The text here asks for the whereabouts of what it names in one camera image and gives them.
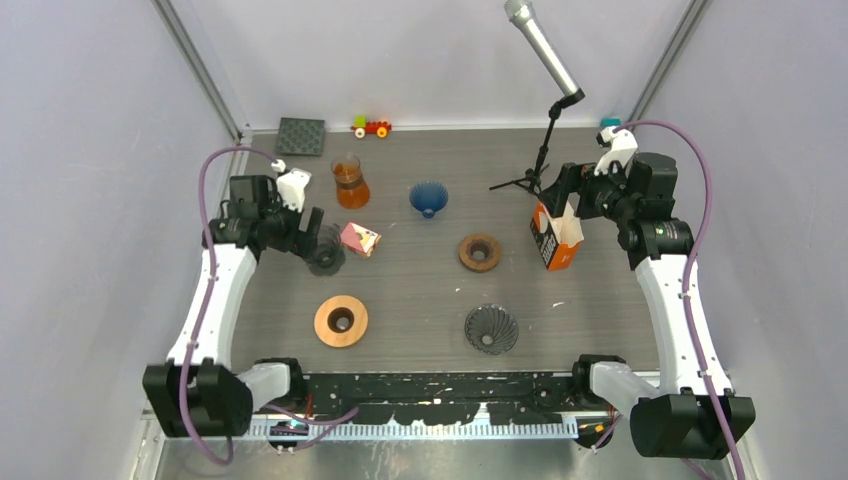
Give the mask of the clear smoky glass dripper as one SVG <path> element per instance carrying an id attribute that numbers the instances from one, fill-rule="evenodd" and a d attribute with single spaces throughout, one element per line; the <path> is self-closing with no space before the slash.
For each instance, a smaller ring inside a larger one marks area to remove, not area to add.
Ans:
<path id="1" fill-rule="evenodd" d="M 468 343 L 487 355 L 510 351 L 519 338 L 516 318 L 497 304 L 483 304 L 466 316 L 464 334 Z"/>

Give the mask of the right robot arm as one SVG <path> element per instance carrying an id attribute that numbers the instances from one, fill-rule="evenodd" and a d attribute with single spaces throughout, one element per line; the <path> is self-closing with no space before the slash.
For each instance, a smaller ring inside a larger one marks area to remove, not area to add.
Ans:
<path id="1" fill-rule="evenodd" d="M 582 354 L 574 363 L 571 397 L 584 410 L 609 404 L 630 423 L 644 457 L 725 458 L 756 419 L 717 359 L 697 286 L 687 262 L 690 226 L 673 215 L 678 178 L 673 158 L 639 154 L 605 173 L 594 164 L 566 163 L 541 199 L 577 221 L 606 218 L 647 301 L 660 359 L 653 386 L 611 354 Z"/>

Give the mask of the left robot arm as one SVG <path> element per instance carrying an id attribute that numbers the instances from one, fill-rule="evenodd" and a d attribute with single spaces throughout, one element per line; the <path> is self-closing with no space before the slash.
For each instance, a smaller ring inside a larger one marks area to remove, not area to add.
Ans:
<path id="1" fill-rule="evenodd" d="M 146 367 L 142 386 L 163 432 L 187 438 L 192 421 L 201 437 L 244 435 L 254 412 L 271 403 L 298 412 L 307 383 L 293 358 L 260 359 L 234 374 L 231 350 L 246 288 L 261 254 L 272 249 L 302 260 L 314 252 L 324 212 L 301 223 L 310 174 L 233 176 L 229 197 L 209 221 L 201 278 L 178 340 L 161 364 Z"/>

